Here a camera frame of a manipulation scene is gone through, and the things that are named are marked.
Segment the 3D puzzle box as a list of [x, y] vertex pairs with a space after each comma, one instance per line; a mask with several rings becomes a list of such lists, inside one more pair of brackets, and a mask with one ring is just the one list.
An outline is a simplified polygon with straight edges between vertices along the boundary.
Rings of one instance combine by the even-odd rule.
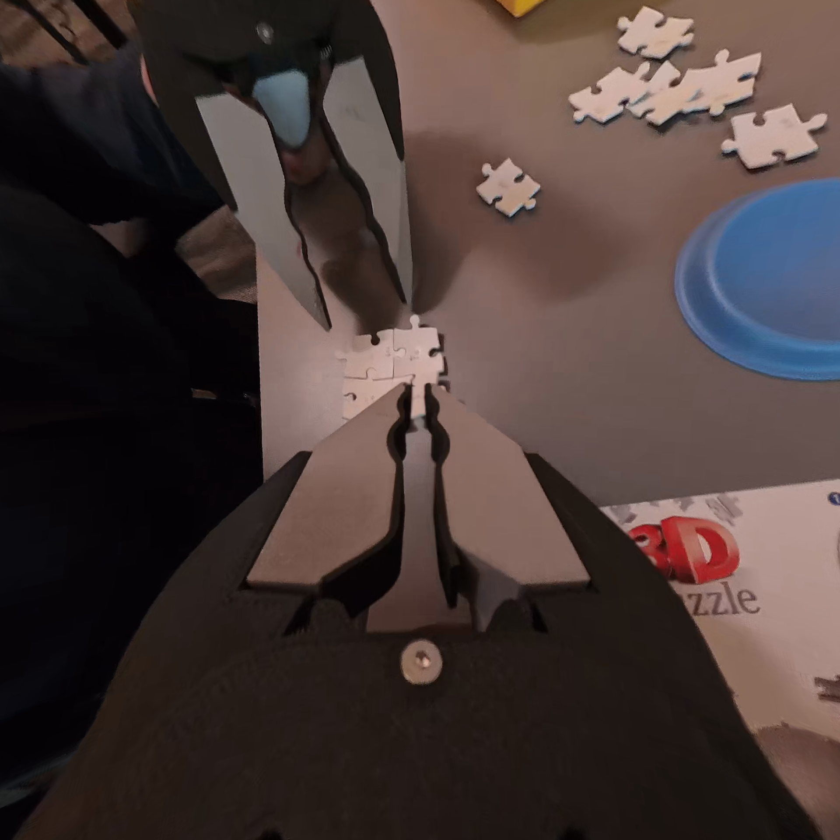
[[838, 479], [603, 511], [668, 580], [761, 750], [838, 838]]

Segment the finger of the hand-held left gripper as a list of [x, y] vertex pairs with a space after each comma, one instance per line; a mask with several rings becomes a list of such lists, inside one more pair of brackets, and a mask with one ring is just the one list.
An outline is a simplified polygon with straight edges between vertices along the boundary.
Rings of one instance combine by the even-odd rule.
[[336, 63], [322, 97], [324, 132], [364, 212], [400, 301], [413, 301], [406, 165], [397, 151], [365, 58]]
[[320, 281], [289, 211], [289, 194], [270, 123], [227, 92], [196, 98], [236, 204], [235, 215], [276, 275], [322, 328], [332, 323]]

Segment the pile of white puzzle pieces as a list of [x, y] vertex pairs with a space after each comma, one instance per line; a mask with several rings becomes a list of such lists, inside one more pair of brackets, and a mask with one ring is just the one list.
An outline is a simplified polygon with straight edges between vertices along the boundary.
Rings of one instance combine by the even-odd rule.
[[616, 32], [616, 48], [638, 64], [634, 69], [616, 66], [593, 85], [570, 93], [575, 123], [606, 125], [625, 114], [654, 130], [702, 116], [725, 121], [728, 136], [720, 153], [736, 157], [750, 172], [819, 151], [815, 136], [827, 126], [825, 112], [803, 117], [790, 102], [761, 112], [736, 112], [753, 101], [763, 70], [760, 51], [737, 56], [723, 48], [705, 66], [678, 67], [674, 55], [695, 46], [695, 21], [647, 5], [634, 16], [619, 17]]

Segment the person's left forearm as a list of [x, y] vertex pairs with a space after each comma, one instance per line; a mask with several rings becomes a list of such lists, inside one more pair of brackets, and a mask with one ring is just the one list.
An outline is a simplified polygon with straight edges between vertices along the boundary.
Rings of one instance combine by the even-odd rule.
[[135, 218], [174, 236], [224, 204], [146, 89], [140, 44], [88, 66], [2, 64], [2, 176], [86, 224]]

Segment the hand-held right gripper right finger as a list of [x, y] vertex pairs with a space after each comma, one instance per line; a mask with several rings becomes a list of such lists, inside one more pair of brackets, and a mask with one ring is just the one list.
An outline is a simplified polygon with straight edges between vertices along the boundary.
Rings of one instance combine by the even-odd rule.
[[591, 580], [526, 454], [440, 385], [427, 385], [434, 528], [445, 598], [488, 629], [497, 609]]

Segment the assembled white puzzle section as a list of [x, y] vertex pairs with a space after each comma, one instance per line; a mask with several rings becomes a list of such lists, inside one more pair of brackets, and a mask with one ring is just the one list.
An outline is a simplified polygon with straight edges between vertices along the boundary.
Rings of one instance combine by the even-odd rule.
[[417, 315], [409, 329], [379, 331], [354, 337], [347, 350], [337, 352], [343, 362], [342, 419], [358, 416], [397, 385], [412, 387], [410, 417], [425, 416], [425, 387], [436, 385], [445, 373], [445, 357], [438, 331], [423, 327]]

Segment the single white puzzle piece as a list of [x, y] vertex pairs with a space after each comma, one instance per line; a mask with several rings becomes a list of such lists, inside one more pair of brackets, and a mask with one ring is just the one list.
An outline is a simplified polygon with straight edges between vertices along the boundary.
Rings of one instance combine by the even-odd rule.
[[482, 201], [493, 206], [506, 218], [513, 218], [521, 210], [531, 211], [536, 207], [536, 195], [541, 185], [510, 159], [497, 166], [484, 163], [481, 174], [484, 180], [476, 187], [476, 193]]

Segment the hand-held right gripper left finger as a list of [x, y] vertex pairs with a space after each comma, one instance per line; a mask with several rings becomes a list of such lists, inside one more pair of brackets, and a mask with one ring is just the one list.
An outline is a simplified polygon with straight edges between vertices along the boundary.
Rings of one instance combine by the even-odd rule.
[[402, 566], [411, 387], [394, 386], [309, 454], [246, 576], [250, 589], [339, 602], [351, 617]]

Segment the blue round puzzle stand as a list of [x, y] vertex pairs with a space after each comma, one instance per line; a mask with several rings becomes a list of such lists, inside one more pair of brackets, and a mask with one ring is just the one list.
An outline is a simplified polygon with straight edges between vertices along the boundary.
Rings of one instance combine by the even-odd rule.
[[743, 196], [710, 215], [675, 264], [682, 318], [709, 350], [799, 382], [839, 379], [839, 179]]

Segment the person's left hand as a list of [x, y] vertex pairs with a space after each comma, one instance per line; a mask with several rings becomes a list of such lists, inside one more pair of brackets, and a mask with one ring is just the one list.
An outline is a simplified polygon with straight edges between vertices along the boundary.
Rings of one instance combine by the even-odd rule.
[[326, 140], [315, 136], [298, 150], [281, 150], [280, 162], [287, 181], [293, 186], [315, 183], [329, 170], [333, 156]]

